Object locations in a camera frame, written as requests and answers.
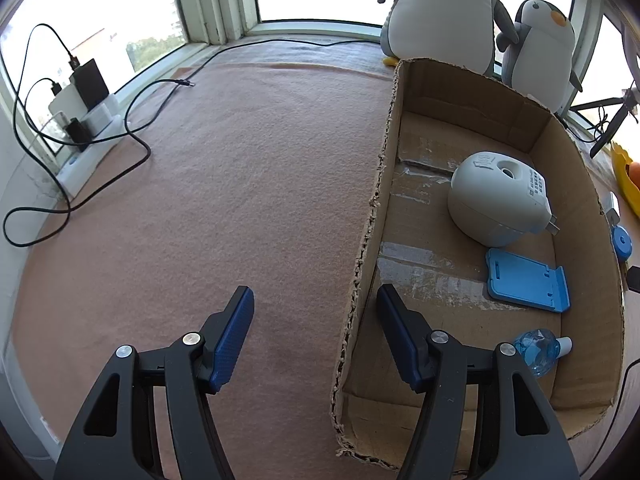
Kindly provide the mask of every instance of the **window sill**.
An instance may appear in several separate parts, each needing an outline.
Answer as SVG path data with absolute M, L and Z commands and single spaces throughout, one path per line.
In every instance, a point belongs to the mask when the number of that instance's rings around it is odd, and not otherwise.
M 380 28 L 343 22 L 295 21 L 258 23 L 247 31 L 248 36 L 263 34 L 322 34 L 359 40 L 380 41 Z
M 122 115 L 124 116 L 127 106 L 146 85 L 156 79 L 171 76 L 179 66 L 188 66 L 191 58 L 208 46 L 208 43 L 184 44 L 137 74 L 115 93 Z

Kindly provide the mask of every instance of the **black plug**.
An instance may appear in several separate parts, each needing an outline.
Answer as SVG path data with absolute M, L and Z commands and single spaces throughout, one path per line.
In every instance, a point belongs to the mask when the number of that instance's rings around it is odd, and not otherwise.
M 76 148 L 81 152 L 87 148 L 91 143 L 92 137 L 89 130 L 75 117 L 69 121 L 69 124 L 65 126 L 65 131 L 71 140 L 76 143 Z
M 71 70 L 75 70 L 76 68 L 78 68 L 80 66 L 80 62 L 78 61 L 78 58 L 76 56 L 71 56 L 70 57 L 69 66 L 71 67 Z

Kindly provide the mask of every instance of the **gray plush toy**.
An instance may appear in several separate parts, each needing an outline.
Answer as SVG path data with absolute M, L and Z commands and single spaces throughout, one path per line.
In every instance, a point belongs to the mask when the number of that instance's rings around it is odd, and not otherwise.
M 504 34 L 496 38 L 498 50 L 505 53 L 502 82 L 555 112 L 569 82 L 582 91 L 572 69 L 574 28 L 560 9 L 545 0 L 525 0 L 515 27 L 516 44 Z
M 391 58 L 429 57 L 491 75 L 494 21 L 512 43 L 518 43 L 500 0 L 394 0 L 380 43 Z M 393 64 L 389 58 L 385 63 Z

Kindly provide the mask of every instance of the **white electric device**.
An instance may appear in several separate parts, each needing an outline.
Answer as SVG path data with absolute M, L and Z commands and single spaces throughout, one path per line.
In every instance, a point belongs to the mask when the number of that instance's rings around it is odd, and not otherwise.
M 487 247 L 503 247 L 525 233 L 558 232 L 545 179 L 527 164 L 500 153 L 466 158 L 451 179 L 448 205 L 456 225 Z

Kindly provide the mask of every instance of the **black charger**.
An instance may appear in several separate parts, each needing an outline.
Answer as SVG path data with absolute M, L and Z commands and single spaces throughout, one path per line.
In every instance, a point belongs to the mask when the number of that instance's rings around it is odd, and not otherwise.
M 91 59 L 76 68 L 69 81 L 78 90 L 78 94 L 88 112 L 93 110 L 109 95 L 109 89 L 102 78 L 95 59 Z

